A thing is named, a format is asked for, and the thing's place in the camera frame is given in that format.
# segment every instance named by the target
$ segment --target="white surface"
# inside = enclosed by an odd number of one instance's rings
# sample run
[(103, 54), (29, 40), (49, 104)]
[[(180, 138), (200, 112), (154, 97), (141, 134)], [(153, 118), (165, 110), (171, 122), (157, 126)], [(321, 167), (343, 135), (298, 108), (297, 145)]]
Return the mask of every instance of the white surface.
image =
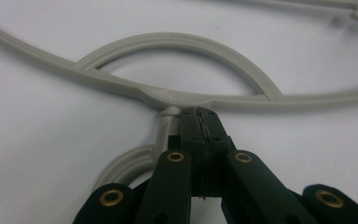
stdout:
[[(283, 94), (358, 89), (358, 21), (350, 14), (242, 1), (0, 0), (1, 29), (68, 60), (131, 35), (201, 35), (244, 54)], [(181, 91), (253, 92), (229, 69), (185, 52), (144, 52), (104, 69)], [(287, 188), (322, 183), (358, 202), (358, 105), (216, 112), (237, 148), (256, 153)], [(158, 113), (0, 45), (0, 223), (71, 223), (108, 162), (154, 142)], [(219, 210), (216, 200), (193, 203), (192, 223), (224, 223)]]

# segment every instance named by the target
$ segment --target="metal rivet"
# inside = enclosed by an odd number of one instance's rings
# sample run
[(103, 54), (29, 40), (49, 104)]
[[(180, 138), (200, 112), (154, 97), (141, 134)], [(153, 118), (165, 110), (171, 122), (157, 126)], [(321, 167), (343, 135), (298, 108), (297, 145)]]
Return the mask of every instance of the metal rivet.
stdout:
[(179, 152), (172, 152), (168, 154), (167, 159), (169, 161), (182, 161), (185, 158), (185, 156), (182, 153)]
[(344, 206), (344, 201), (342, 201), (341, 198), (339, 198), (336, 194), (327, 191), (325, 189), (319, 189), (315, 192), (316, 198), (324, 203), (327, 206), (334, 207), (334, 208), (340, 208)]
[[(114, 200), (108, 200), (107, 196), (110, 194), (114, 194), (117, 197)], [(106, 207), (115, 206), (116, 204), (120, 203), (121, 200), (123, 200), (123, 198), (124, 198), (124, 194), (121, 190), (110, 189), (106, 191), (103, 195), (101, 195), (100, 203)]]
[(246, 153), (243, 153), (243, 152), (239, 152), (239, 153), (235, 154), (235, 159), (237, 159), (237, 161), (240, 161), (240, 162), (251, 162), (252, 161), (252, 157)]

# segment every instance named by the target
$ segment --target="hole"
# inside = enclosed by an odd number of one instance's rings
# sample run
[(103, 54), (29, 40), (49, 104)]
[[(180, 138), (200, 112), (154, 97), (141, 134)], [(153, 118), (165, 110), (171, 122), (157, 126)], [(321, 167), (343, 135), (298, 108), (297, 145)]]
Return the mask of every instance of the hole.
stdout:
[(323, 194), (322, 198), (324, 199), (324, 201), (329, 202), (329, 203), (336, 203), (337, 202), (336, 198), (333, 197), (330, 194)]
[(328, 190), (319, 189), (315, 192), (315, 196), (321, 203), (324, 203), (327, 206), (333, 208), (341, 208), (344, 206), (344, 201)]
[(124, 194), (119, 189), (110, 189), (101, 195), (100, 203), (103, 206), (110, 207), (115, 206), (123, 200)]
[(237, 161), (241, 161), (241, 162), (250, 162), (250, 161), (252, 161), (252, 157), (249, 156), (246, 153), (243, 153), (243, 152), (235, 154), (235, 159), (237, 159)]
[(179, 152), (172, 152), (168, 154), (167, 159), (169, 161), (182, 161), (185, 158), (185, 156), (182, 153)]
[(153, 217), (153, 222), (156, 224), (164, 224), (168, 222), (168, 216), (165, 213), (158, 213)]
[(298, 219), (298, 217), (294, 216), (294, 215), (287, 215), (284, 220), (286, 221), (286, 223), (289, 224), (300, 224), (301, 221), (300, 219)]
[(116, 193), (110, 193), (110, 194), (108, 194), (108, 195), (105, 196), (105, 199), (106, 199), (107, 201), (115, 201), (115, 200), (118, 199), (118, 194), (116, 194)]

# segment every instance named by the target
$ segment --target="black plastic part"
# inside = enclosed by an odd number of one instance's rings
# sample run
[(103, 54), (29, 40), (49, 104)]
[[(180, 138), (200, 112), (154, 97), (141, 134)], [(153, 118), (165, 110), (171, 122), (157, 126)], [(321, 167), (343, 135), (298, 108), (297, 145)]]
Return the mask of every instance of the black plastic part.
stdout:
[[(119, 190), (122, 199), (115, 205), (105, 206), (101, 203), (104, 193), (110, 190)], [(107, 201), (114, 201), (117, 198), (115, 193), (106, 195)], [(87, 199), (86, 203), (78, 212), (74, 224), (124, 224), (129, 223), (131, 218), (131, 205), (133, 201), (132, 190), (120, 184), (108, 184), (96, 189)]]
[(144, 199), (149, 182), (150, 182), (150, 178), (132, 190), (134, 199), (132, 201), (132, 206), (131, 206), (131, 216), (128, 218), (129, 224), (132, 224), (135, 221), (136, 214), (138, 213), (139, 208), (141, 207), (141, 203), (142, 200)]
[(180, 150), (182, 148), (181, 147), (182, 142), (180, 139), (181, 139), (180, 135), (168, 136), (168, 150)]
[(183, 150), (161, 154), (135, 224), (186, 224), (190, 219), (191, 156)]
[(192, 195), (221, 197), (222, 168), (231, 141), (216, 113), (200, 107), (183, 110), (180, 138), (174, 137), (170, 147), (177, 149), (178, 139), (180, 148), (192, 156)]
[(318, 223), (255, 154), (242, 150), (230, 152), (227, 177), (230, 188), (225, 190), (223, 198), (224, 206), (231, 211), (226, 211), (225, 216), (232, 223), (241, 223), (239, 220), (246, 218), (251, 223), (263, 224)]
[(308, 186), (302, 202), (321, 223), (358, 224), (358, 204), (337, 189), (325, 185)]

